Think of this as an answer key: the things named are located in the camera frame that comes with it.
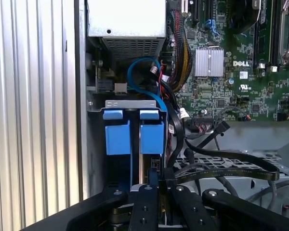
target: chip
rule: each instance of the chip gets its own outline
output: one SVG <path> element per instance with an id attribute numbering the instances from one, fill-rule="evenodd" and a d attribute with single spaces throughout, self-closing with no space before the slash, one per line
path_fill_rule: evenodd
<path id="1" fill-rule="evenodd" d="M 251 106 L 251 111 L 252 111 L 252 112 L 259 112 L 259 109 L 260 109 L 259 104 L 253 104 L 253 105 Z"/>
<path id="2" fill-rule="evenodd" d="M 225 100 L 218 100 L 217 107 L 225 107 Z"/>
<path id="3" fill-rule="evenodd" d="M 196 33 L 195 31 L 189 30 L 187 32 L 187 39 L 195 39 Z"/>

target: dell logo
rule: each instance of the dell logo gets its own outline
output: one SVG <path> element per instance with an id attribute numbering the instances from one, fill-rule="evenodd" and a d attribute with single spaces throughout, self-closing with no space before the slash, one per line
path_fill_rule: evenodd
<path id="1" fill-rule="evenodd" d="M 245 66 L 245 67 L 249 67 L 250 64 L 248 61 L 233 61 L 233 66 Z"/>

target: capacitor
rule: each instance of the capacitor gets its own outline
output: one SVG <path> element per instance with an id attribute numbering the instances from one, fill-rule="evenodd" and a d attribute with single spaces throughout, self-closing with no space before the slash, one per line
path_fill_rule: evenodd
<path id="1" fill-rule="evenodd" d="M 234 85 L 234 83 L 235 83 L 235 80 L 233 78 L 229 78 L 227 80 L 227 86 L 228 87 L 232 87 Z"/>
<path id="2" fill-rule="evenodd" d="M 201 109 L 199 111 L 199 114 L 202 115 L 202 116 L 206 115 L 207 113 L 208 113 L 208 111 L 206 109 Z"/>

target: white connector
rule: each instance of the white connector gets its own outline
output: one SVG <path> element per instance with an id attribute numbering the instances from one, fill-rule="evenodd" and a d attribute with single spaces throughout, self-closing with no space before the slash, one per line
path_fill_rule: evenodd
<path id="1" fill-rule="evenodd" d="M 181 13 L 188 14 L 188 0 L 181 0 Z"/>
<path id="2" fill-rule="evenodd" d="M 185 108 L 181 107 L 180 108 L 180 119 L 185 119 L 185 118 L 189 118 L 189 114 L 186 112 Z"/>

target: red and black wires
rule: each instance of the red and black wires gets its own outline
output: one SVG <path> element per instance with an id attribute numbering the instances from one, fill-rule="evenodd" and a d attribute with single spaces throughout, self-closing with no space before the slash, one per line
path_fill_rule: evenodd
<path id="1" fill-rule="evenodd" d="M 181 12 L 171 10 L 169 18 L 171 20 L 170 27 L 175 40 L 174 69 L 169 79 L 169 85 L 174 92 L 178 92 L 191 73 L 193 58 L 187 42 L 184 18 Z"/>

